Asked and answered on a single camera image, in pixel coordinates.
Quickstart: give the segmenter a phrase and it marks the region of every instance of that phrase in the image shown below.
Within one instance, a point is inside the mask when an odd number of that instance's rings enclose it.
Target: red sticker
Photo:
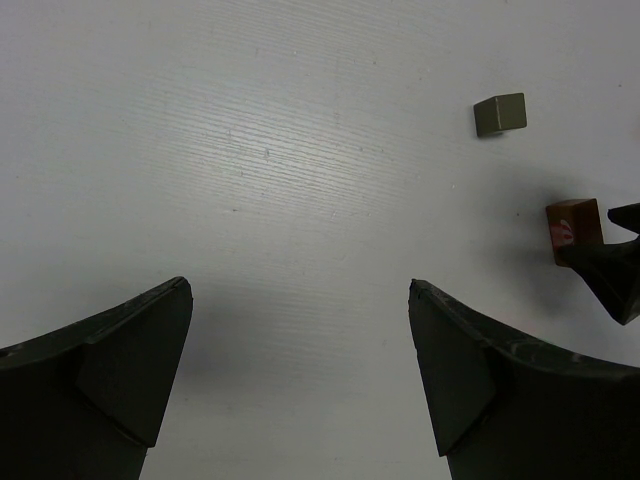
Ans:
[[[553,248],[560,248],[564,245],[573,245],[573,230],[566,220],[560,220],[560,223],[553,223],[551,229],[551,243]]]

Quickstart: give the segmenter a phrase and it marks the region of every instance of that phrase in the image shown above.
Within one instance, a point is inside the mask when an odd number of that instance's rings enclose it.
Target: small cube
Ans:
[[[558,249],[565,245],[602,245],[602,226],[598,201],[565,200],[547,207],[547,221],[556,265],[568,265],[558,256]]]
[[[524,93],[498,95],[473,106],[478,137],[496,135],[527,126]]]

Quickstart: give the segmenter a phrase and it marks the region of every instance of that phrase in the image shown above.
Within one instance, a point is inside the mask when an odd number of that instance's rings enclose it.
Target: olive green cube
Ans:
[[[473,106],[478,137],[527,126],[524,93],[498,95]]]

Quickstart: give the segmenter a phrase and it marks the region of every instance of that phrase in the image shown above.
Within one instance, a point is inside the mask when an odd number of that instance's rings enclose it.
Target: wooden block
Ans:
[[[568,267],[557,254],[565,245],[602,245],[602,226],[598,201],[565,200],[547,207],[547,221],[556,265]]]
[[[498,95],[473,106],[478,137],[527,126],[524,93]]]

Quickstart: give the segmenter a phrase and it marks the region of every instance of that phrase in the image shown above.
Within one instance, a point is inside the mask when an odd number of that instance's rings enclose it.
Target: wood grain surface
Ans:
[[[449,478],[411,278],[640,365],[544,206],[639,201],[637,0],[4,0],[0,339],[174,275],[195,312],[144,479]],[[475,138],[524,92],[529,126]],[[605,222],[608,241],[630,235]]]

